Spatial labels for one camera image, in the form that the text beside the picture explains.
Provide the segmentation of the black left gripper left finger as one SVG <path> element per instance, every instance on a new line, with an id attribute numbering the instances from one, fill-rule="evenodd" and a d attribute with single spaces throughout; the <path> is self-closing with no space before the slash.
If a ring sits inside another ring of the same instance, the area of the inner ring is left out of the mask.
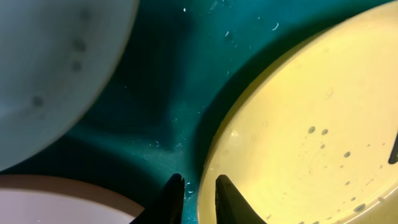
<path id="1" fill-rule="evenodd" d="M 184 193 L 185 179 L 173 174 L 157 199 L 130 224 L 181 224 Z"/>

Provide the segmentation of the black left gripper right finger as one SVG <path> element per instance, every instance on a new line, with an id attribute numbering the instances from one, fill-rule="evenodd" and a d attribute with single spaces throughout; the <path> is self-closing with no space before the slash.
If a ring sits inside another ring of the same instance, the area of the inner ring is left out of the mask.
<path id="1" fill-rule="evenodd" d="M 215 187 L 217 224 L 266 224 L 227 175 L 219 175 Z"/>

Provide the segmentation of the yellow plate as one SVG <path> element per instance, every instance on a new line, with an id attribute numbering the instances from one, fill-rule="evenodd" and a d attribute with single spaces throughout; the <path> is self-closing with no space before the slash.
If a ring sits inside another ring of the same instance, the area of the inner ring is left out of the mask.
<path id="1" fill-rule="evenodd" d="M 242 93 L 198 191 L 227 175 L 267 223 L 397 222 L 397 2 L 304 40 Z"/>

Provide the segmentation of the light blue plate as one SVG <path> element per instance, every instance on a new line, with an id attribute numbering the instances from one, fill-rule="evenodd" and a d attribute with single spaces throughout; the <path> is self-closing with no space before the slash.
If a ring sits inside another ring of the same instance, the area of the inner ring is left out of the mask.
<path id="1" fill-rule="evenodd" d="M 1 0 L 1 169 L 45 149 L 113 74 L 138 0 Z"/>

